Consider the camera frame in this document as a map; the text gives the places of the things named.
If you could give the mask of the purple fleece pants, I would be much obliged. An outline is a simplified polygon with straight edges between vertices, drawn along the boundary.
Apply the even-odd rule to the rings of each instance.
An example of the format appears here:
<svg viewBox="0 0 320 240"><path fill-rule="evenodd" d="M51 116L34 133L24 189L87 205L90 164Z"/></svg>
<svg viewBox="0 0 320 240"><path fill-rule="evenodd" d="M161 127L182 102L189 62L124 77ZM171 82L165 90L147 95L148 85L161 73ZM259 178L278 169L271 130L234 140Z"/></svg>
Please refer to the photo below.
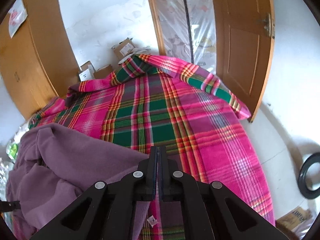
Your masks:
<svg viewBox="0 0 320 240"><path fill-rule="evenodd" d="M59 124L32 128L21 138L6 185L17 239L30 239L97 181L107 184L137 170L145 153L89 137Z"/></svg>

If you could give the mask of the green wet wipes pack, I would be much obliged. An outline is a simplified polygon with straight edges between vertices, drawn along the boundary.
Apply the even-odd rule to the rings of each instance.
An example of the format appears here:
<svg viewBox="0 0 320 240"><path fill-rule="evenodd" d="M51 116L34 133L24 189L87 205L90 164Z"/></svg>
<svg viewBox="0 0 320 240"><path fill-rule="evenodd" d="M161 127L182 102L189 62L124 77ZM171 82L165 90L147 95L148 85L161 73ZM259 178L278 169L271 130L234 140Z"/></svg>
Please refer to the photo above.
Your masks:
<svg viewBox="0 0 320 240"><path fill-rule="evenodd" d="M18 155L18 144L15 142L9 142L7 144L6 154L11 160L16 160Z"/></svg>

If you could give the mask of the pink green plaid bedsheet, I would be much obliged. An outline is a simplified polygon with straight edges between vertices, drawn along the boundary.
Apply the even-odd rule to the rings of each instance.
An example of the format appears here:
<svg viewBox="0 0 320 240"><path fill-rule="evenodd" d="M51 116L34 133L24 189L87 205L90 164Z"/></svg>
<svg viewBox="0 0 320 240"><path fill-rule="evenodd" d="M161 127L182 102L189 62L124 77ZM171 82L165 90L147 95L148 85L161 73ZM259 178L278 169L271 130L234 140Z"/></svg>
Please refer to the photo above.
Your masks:
<svg viewBox="0 0 320 240"><path fill-rule="evenodd" d="M134 55L108 77L83 81L53 98L32 128L59 124L149 155L165 146L180 170L218 180L271 224L271 194L241 125L250 112L214 74L183 60Z"/></svg>

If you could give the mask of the plain brown cardboard box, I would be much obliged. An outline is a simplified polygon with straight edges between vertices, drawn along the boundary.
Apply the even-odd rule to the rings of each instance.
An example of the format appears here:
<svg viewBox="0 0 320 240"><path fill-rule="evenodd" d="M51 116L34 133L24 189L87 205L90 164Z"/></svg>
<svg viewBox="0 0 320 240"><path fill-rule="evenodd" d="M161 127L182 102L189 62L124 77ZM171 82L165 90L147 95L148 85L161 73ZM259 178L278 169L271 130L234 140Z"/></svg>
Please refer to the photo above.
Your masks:
<svg viewBox="0 0 320 240"><path fill-rule="evenodd" d="M113 67L109 64L108 66L104 66L103 68L96 70L94 72L94 78L95 79L104 79L112 72L113 72Z"/></svg>

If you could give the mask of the white open cardboard box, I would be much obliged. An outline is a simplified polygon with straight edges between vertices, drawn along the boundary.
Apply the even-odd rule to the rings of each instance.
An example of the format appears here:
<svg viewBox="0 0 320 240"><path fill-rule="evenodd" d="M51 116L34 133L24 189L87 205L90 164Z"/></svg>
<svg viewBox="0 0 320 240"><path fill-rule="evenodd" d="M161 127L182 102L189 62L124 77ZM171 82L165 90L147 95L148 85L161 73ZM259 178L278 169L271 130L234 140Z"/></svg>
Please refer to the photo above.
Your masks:
<svg viewBox="0 0 320 240"><path fill-rule="evenodd" d="M79 70L79 79L80 81L94 80L95 68L91 61L85 62L82 66L80 66Z"/></svg>

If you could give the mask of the wooden wardrobe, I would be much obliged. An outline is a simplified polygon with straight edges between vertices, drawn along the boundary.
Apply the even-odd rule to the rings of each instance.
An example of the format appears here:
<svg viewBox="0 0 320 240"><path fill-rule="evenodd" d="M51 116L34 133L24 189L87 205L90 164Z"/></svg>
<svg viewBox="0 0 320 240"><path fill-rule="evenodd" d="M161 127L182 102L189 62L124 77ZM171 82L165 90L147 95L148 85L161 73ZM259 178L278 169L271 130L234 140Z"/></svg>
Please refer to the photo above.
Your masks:
<svg viewBox="0 0 320 240"><path fill-rule="evenodd" d="M79 81L79 65L62 20L59 0L22 0L26 20L9 35L7 14L1 23L1 76L25 119L52 98L65 97Z"/></svg>

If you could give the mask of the brown cardboard box with label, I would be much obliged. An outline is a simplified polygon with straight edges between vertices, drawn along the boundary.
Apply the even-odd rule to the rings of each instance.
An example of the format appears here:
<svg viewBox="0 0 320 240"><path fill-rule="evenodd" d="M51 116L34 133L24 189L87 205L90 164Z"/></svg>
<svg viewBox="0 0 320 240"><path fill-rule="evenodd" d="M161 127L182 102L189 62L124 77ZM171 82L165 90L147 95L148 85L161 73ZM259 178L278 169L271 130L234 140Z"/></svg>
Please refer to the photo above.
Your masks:
<svg viewBox="0 0 320 240"><path fill-rule="evenodd" d="M135 45L132 43L131 38L127 38L112 47L114 54L119 60L122 60L124 57L132 53L134 49Z"/></svg>

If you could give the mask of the white plastic bag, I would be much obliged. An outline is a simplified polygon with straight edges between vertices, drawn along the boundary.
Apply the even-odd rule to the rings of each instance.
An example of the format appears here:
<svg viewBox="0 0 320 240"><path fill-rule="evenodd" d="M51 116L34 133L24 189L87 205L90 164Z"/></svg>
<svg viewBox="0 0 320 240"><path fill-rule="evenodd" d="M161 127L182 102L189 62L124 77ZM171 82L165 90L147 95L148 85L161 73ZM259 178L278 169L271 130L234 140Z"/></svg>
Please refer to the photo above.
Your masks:
<svg viewBox="0 0 320 240"><path fill-rule="evenodd" d="M19 27L27 19L27 10L24 6L23 0L16 0L9 10L9 24L8 31L9 36L12 38Z"/></svg>

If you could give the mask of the wooden door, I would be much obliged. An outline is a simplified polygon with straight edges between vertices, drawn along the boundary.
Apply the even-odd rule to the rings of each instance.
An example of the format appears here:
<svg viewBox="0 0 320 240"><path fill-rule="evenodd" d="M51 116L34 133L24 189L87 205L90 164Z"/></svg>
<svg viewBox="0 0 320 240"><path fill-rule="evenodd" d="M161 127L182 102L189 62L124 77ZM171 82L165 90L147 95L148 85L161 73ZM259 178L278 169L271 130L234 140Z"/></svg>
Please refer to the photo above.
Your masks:
<svg viewBox="0 0 320 240"><path fill-rule="evenodd" d="M273 0L213 0L216 73L251 113L253 122L274 50Z"/></svg>

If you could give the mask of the black vertical pole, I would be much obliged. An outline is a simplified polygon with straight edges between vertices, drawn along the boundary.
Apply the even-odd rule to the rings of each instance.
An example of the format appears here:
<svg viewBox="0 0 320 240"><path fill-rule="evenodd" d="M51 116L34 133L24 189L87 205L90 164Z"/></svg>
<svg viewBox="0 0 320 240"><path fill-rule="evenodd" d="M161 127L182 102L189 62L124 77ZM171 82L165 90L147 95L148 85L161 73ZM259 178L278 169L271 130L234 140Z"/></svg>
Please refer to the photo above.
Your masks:
<svg viewBox="0 0 320 240"><path fill-rule="evenodd" d="M194 63L193 40L192 40L192 34L191 34L190 17L189 17L187 0L183 0L183 4L184 4L185 17L186 17L187 28L188 28L190 59L191 59L191 63Z"/></svg>

